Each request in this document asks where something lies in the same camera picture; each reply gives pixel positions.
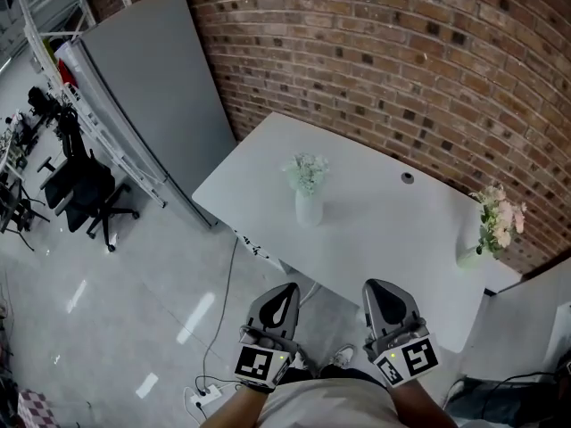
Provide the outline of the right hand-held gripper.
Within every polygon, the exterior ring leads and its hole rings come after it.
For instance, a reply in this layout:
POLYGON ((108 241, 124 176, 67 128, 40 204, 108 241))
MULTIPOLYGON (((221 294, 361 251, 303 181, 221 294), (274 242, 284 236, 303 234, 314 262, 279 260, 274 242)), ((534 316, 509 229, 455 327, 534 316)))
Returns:
POLYGON ((440 365, 440 350, 411 294, 396 284, 369 279, 362 290, 369 336, 364 350, 392 388, 440 365))

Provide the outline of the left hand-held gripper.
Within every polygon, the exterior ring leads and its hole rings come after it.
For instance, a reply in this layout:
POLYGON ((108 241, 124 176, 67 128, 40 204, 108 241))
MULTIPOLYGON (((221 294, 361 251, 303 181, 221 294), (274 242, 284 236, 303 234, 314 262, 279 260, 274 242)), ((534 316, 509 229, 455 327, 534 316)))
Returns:
POLYGON ((240 327, 275 339, 283 350, 241 343, 236 349, 235 378, 262 393, 271 393, 292 364, 299 345, 294 341, 298 325, 300 289, 296 283, 282 284, 254 300, 240 327))

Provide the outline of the person's left hand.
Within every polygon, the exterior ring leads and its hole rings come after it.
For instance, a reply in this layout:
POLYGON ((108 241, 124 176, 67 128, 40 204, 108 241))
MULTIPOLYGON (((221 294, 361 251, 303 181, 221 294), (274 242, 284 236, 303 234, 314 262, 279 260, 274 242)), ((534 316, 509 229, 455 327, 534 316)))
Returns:
POLYGON ((256 345, 266 349, 283 350, 283 345, 275 339, 260 334, 254 330, 244 331, 240 339, 241 343, 256 345))

